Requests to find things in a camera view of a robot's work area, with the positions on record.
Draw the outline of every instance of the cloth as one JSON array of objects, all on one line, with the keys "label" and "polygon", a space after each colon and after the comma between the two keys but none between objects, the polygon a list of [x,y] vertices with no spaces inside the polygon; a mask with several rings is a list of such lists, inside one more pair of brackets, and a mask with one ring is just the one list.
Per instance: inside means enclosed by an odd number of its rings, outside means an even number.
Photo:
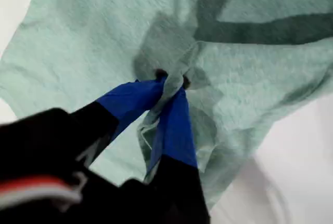
[{"label": "cloth", "polygon": [[[274,121],[332,91],[332,1],[32,0],[0,62],[0,97],[18,117],[74,111],[154,68],[176,72],[196,48],[187,98],[211,207]],[[137,124],[94,170],[144,176]]]}]

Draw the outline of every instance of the heather green fabric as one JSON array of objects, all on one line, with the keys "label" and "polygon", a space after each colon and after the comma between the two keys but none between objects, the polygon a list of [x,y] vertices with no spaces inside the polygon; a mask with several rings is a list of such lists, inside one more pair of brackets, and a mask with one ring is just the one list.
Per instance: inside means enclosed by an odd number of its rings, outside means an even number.
[{"label": "heather green fabric", "polygon": [[[274,121],[333,89],[333,0],[32,0],[0,61],[19,117],[73,111],[198,53],[187,92],[208,207]],[[138,120],[92,169],[143,179]],[[142,146],[144,157],[148,146]]]}]

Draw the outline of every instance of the white stripe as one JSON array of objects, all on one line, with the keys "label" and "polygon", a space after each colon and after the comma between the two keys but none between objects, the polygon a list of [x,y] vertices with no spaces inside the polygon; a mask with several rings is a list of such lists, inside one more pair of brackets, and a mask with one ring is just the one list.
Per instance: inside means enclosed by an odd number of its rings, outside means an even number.
[{"label": "white stripe", "polygon": [[22,190],[0,193],[0,209],[45,198],[62,199],[71,203],[79,203],[82,196],[79,192],[69,190],[62,186],[27,187]]}]

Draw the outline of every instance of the white surface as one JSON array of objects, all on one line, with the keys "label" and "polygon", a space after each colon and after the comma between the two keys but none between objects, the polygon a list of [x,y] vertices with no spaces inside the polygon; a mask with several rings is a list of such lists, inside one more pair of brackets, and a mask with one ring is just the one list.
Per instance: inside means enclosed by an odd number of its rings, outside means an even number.
[{"label": "white surface", "polygon": [[[0,0],[0,54],[30,0]],[[0,123],[14,113],[0,100]],[[212,223],[333,222],[333,96],[277,122],[212,210]]]}]

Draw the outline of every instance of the red stripe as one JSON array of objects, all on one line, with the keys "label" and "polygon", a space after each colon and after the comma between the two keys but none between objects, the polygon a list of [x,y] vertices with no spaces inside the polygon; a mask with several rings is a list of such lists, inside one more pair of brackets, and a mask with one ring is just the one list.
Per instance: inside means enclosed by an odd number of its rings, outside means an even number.
[{"label": "red stripe", "polygon": [[0,183],[0,193],[5,191],[21,190],[27,187],[38,186],[62,186],[69,189],[68,184],[55,176],[31,176],[23,177],[15,180],[8,180]]}]

